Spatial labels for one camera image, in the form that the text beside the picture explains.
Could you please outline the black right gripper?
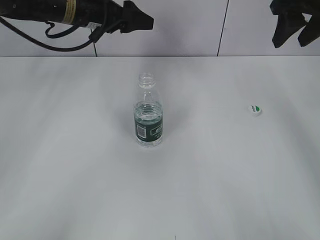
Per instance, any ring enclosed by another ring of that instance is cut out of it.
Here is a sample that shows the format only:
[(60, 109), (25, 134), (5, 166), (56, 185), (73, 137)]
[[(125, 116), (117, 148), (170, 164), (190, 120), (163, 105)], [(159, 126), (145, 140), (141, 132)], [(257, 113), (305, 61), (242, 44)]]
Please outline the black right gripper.
[[(273, 0), (269, 8), (278, 15), (272, 43), (280, 48), (293, 34), (303, 28), (298, 36), (301, 47), (305, 47), (320, 37), (319, 0)], [(307, 22), (303, 14), (312, 15)]]

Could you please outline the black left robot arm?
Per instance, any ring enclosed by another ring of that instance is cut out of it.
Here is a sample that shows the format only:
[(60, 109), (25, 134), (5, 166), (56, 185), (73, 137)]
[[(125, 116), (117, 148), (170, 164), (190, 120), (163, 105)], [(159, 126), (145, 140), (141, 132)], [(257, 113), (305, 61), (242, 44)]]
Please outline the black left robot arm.
[(0, 15), (9, 19), (67, 25), (81, 23), (107, 27), (107, 33), (119, 30), (130, 33), (152, 30), (154, 19), (141, 11), (132, 1), (119, 5), (112, 0), (2, 0)]

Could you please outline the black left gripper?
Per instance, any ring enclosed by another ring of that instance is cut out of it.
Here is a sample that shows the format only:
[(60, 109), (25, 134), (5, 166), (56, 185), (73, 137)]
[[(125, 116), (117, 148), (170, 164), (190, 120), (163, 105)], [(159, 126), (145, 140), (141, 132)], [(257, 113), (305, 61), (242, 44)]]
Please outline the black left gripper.
[(104, 22), (107, 33), (148, 31), (154, 27), (154, 19), (130, 0), (125, 0), (123, 7), (113, 0), (75, 1), (73, 29), (88, 28), (89, 24), (101, 27)]

